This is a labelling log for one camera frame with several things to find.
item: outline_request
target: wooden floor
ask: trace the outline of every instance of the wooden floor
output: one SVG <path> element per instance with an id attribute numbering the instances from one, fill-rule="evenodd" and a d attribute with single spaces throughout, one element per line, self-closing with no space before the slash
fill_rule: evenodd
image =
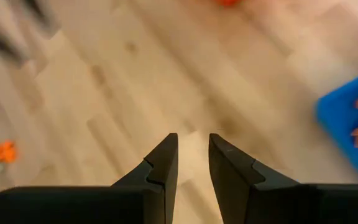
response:
<path id="1" fill-rule="evenodd" d="M 208 134 L 300 182 L 358 182 L 314 118 L 358 76 L 358 0 L 48 0 L 45 32 L 0 0 L 0 142 L 15 185 L 111 185 L 179 134 L 174 223 L 222 223 Z"/>

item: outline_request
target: blue plastic container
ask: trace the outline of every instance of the blue plastic container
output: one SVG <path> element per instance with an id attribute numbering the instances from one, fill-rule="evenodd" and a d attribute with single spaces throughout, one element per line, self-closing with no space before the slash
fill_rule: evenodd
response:
<path id="1" fill-rule="evenodd" d="M 354 147 L 354 137 L 351 136 L 351 132 L 358 128 L 357 99 L 358 78 L 322 97 L 317 104 L 317 116 L 358 169 L 358 148 Z"/>

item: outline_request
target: floor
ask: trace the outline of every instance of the floor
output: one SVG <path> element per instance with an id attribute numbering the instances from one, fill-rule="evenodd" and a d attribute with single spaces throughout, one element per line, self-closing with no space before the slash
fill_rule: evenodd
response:
<path id="1" fill-rule="evenodd" d="M 0 142 L 15 185 L 111 185 L 179 134 L 174 223 L 222 223 L 207 139 L 219 133 L 300 182 L 358 182 L 314 118 L 358 76 L 358 0 L 48 0 L 49 31 L 0 0 Z"/>

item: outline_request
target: blue bin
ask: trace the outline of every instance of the blue bin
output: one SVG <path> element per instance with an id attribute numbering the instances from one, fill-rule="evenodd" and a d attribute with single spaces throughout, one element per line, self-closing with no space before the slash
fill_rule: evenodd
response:
<path id="1" fill-rule="evenodd" d="M 317 104 L 317 116 L 326 131 L 358 169 L 358 148 L 351 132 L 358 128 L 358 78 L 322 97 Z"/>

